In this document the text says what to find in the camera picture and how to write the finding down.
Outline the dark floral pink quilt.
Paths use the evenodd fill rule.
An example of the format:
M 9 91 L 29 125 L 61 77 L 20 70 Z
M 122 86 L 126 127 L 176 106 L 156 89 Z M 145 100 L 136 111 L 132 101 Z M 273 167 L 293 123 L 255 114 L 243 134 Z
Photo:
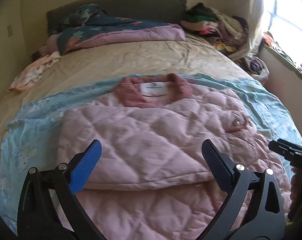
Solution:
M 82 5 L 62 18 L 39 54 L 144 41 L 185 41 L 185 32 L 177 24 L 109 16 L 97 4 Z

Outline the white sheer curtain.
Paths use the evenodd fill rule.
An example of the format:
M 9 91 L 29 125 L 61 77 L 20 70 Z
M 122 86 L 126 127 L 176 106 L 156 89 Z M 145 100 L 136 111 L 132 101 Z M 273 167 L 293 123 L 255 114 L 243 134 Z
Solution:
M 248 23 L 248 31 L 247 41 L 241 46 L 236 59 L 258 54 L 263 33 L 268 28 L 266 17 L 263 16 L 263 13 L 267 12 L 264 0 L 239 0 L 239 2 L 239 15 Z

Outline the light blue cartoon blanket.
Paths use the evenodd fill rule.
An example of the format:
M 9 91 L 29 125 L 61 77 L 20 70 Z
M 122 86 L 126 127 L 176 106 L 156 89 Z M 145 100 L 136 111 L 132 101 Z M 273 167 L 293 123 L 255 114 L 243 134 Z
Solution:
M 216 80 L 208 75 L 182 75 L 188 82 L 215 89 L 231 89 L 243 102 L 259 132 L 270 140 L 284 139 L 302 146 L 302 136 L 281 101 L 254 79 Z M 32 166 L 54 167 L 65 111 L 111 92 L 120 77 L 87 83 L 22 105 L 7 122 L 1 143 L 0 216 L 13 231 L 22 185 Z

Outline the bag with purple clothes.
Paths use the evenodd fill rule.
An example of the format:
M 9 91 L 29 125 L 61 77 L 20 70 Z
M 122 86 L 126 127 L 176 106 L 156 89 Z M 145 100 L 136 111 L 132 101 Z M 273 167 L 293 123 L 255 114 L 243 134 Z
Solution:
M 244 58 L 244 67 L 247 73 L 255 80 L 263 83 L 268 80 L 269 70 L 267 65 L 256 56 L 246 56 Z

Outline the beige bed sheet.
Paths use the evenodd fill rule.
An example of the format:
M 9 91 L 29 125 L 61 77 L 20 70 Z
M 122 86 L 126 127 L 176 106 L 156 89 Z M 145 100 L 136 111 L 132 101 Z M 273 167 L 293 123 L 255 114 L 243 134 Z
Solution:
M 203 38 L 188 34 L 184 42 L 118 43 L 76 50 L 61 57 L 23 93 L 7 93 L 0 100 L 0 141 L 5 125 L 30 101 L 64 90 L 130 74 L 205 74 L 238 80 L 249 75 Z

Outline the pink quilted jacket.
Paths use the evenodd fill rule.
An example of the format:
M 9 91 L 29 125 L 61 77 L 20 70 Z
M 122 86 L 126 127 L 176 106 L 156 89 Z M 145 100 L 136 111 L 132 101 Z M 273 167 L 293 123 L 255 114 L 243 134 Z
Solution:
M 251 171 L 272 169 L 289 210 L 287 172 L 230 89 L 176 74 L 123 78 L 111 93 L 64 113 L 58 162 L 95 139 L 102 156 L 77 198 L 107 239 L 200 235 L 225 199 L 201 153 L 206 139 Z

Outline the colourful clothes on windowsill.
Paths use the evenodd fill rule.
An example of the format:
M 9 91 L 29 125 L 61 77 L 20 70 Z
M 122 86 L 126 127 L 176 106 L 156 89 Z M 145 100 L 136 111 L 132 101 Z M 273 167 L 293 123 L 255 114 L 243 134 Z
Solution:
M 302 80 L 302 55 L 297 55 L 291 51 L 289 54 L 281 48 L 278 42 L 269 31 L 263 33 L 261 41 L 263 48 L 266 48 L 278 61 L 280 61 L 286 68 L 295 72 L 295 74 Z

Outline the dark grey headboard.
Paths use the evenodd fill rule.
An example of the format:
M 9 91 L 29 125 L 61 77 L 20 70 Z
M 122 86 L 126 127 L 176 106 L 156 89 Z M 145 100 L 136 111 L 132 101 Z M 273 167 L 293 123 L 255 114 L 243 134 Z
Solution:
M 47 34 L 54 34 L 62 18 L 85 4 L 97 4 L 109 16 L 178 24 L 187 0 L 78 0 L 46 12 Z

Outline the pile of assorted clothes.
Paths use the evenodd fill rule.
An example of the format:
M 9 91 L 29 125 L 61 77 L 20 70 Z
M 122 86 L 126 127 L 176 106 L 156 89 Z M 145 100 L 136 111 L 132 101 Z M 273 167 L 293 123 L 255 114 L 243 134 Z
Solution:
M 233 61 L 247 53 L 249 25 L 244 18 L 230 17 L 203 3 L 197 3 L 184 13 L 180 25 L 205 39 Z

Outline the peach white patterned cloth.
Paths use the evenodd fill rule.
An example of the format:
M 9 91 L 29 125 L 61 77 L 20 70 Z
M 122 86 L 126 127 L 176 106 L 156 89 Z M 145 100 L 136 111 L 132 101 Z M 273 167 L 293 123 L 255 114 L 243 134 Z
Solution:
M 10 85 L 8 91 L 18 91 L 20 93 L 31 89 L 42 78 L 41 74 L 51 68 L 60 60 L 61 56 L 58 51 L 46 55 L 30 65 L 28 65 Z

